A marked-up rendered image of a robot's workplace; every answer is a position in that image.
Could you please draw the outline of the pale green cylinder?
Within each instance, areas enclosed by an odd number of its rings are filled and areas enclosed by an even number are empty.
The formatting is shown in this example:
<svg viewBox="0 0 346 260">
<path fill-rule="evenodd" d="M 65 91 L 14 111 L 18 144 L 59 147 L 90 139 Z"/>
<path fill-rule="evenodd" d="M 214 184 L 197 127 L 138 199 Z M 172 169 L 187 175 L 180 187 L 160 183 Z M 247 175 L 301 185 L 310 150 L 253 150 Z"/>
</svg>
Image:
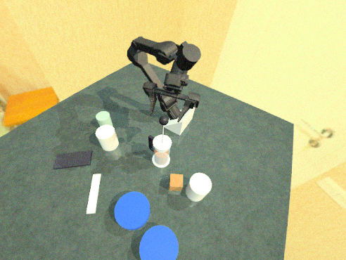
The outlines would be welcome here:
<svg viewBox="0 0 346 260">
<path fill-rule="evenodd" d="M 98 121 L 99 126 L 103 126 L 103 125 L 113 126 L 110 115 L 107 111 L 101 111 L 101 112 L 97 113 L 96 119 Z"/>
</svg>

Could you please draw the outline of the dark grey flat rectangular pad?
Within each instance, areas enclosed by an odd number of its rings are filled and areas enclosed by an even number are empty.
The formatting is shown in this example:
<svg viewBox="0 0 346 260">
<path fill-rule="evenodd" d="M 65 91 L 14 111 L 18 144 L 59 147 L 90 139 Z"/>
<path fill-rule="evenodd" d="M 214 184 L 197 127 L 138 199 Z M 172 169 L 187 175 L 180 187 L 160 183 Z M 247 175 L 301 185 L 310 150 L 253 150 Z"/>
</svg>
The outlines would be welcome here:
<svg viewBox="0 0 346 260">
<path fill-rule="evenodd" d="M 53 169 L 66 169 L 71 167 L 89 166 L 91 165 L 91 157 L 93 150 L 81 152 L 70 152 L 57 154 Z"/>
</svg>

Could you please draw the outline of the glass french press with black knob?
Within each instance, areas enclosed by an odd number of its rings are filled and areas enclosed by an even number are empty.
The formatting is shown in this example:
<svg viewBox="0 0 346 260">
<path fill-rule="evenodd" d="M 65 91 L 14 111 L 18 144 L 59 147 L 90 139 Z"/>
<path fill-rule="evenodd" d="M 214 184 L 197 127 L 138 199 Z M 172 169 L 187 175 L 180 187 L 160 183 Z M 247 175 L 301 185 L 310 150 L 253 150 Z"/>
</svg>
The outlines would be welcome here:
<svg viewBox="0 0 346 260">
<path fill-rule="evenodd" d="M 159 119 L 162 128 L 162 135 L 156 136 L 155 138 L 151 135 L 148 136 L 148 145 L 149 149 L 153 151 L 153 164 L 158 168 L 164 168 L 169 164 L 169 152 L 172 146 L 172 141 L 169 136 L 164 134 L 164 125 L 168 123 L 168 118 L 166 116 L 162 116 Z"/>
</svg>

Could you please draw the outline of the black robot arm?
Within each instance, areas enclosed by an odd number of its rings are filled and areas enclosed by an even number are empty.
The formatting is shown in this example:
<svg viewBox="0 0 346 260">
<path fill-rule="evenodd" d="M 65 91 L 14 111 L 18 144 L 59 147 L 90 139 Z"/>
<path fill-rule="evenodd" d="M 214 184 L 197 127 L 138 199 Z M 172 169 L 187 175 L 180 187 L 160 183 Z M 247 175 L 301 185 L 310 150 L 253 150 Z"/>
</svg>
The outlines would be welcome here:
<svg viewBox="0 0 346 260">
<path fill-rule="evenodd" d="M 166 73 L 164 84 L 159 80 L 156 73 L 148 62 L 148 54 L 155 56 L 157 62 L 166 65 L 172 64 L 172 71 L 177 71 L 183 76 Z M 188 71 L 199 61 L 201 57 L 200 49 L 194 44 L 188 44 L 186 41 L 181 45 L 173 41 L 151 41 L 142 36 L 135 38 L 127 50 L 127 57 L 133 65 L 140 67 L 149 82 L 157 84 L 158 88 L 165 89 L 167 86 L 181 87 L 188 85 Z M 158 94 L 158 100 L 163 112 L 167 112 L 169 120 L 177 119 L 181 113 L 176 98 Z"/>
</svg>

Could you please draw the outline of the white flat bar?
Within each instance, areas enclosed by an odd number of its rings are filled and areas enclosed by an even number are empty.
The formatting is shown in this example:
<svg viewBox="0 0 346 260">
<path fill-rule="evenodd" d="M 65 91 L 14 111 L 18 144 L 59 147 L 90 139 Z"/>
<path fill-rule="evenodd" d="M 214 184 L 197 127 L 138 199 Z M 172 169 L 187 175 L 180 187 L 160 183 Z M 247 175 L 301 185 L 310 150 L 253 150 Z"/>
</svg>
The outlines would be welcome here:
<svg viewBox="0 0 346 260">
<path fill-rule="evenodd" d="M 87 214 L 96 213 L 96 203 L 98 199 L 98 189 L 101 181 L 101 174 L 93 174 L 91 190 L 89 193 L 89 202 L 87 205 Z"/>
</svg>

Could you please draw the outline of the blue cylinder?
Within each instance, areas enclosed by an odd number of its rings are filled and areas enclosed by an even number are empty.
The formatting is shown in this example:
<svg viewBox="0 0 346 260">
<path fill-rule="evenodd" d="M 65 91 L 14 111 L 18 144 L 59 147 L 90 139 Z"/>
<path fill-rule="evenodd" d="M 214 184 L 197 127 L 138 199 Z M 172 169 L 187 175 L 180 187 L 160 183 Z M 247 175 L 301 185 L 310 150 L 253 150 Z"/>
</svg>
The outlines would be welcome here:
<svg viewBox="0 0 346 260">
<path fill-rule="evenodd" d="M 150 216 L 150 205 L 147 197 L 139 192 L 123 195 L 115 205 L 115 218 L 121 227 L 128 230 L 140 229 Z"/>
<path fill-rule="evenodd" d="M 142 260 L 176 260 L 177 237 L 169 228 L 152 227 L 142 237 L 139 251 Z"/>
</svg>

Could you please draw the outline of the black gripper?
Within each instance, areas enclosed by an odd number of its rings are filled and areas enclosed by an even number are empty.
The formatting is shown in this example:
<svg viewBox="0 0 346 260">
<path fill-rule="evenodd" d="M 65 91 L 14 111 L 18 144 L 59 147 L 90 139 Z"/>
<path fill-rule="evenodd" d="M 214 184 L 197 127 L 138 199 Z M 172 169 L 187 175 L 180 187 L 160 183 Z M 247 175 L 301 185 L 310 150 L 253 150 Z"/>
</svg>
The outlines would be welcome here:
<svg viewBox="0 0 346 260">
<path fill-rule="evenodd" d="M 165 89 L 161 89 L 161 88 L 158 88 L 157 84 L 154 84 L 151 82 L 146 82 L 143 84 L 142 89 L 145 91 L 146 95 L 148 95 L 148 97 L 150 99 L 150 115 L 153 114 L 156 100 L 157 100 L 156 96 L 158 94 L 184 100 L 185 103 L 184 103 L 184 106 L 181 110 L 181 113 L 179 115 L 177 122 L 180 122 L 181 118 L 190 109 L 193 109 L 193 107 L 197 108 L 199 101 L 200 101 L 200 94 L 199 93 L 194 93 L 194 92 L 189 91 L 188 95 L 182 94 L 181 92 L 183 89 L 183 85 L 181 87 L 181 91 L 179 91 L 177 87 L 167 86 Z"/>
</svg>

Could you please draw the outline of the orange cube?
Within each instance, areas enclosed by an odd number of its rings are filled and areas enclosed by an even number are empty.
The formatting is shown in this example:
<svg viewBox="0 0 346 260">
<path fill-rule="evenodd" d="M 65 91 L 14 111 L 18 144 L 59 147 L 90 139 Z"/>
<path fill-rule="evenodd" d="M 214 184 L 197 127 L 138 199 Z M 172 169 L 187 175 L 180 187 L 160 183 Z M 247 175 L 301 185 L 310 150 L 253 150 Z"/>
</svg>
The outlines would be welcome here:
<svg viewBox="0 0 346 260">
<path fill-rule="evenodd" d="M 183 188 L 183 175 L 170 174 L 169 190 L 181 191 Z"/>
</svg>

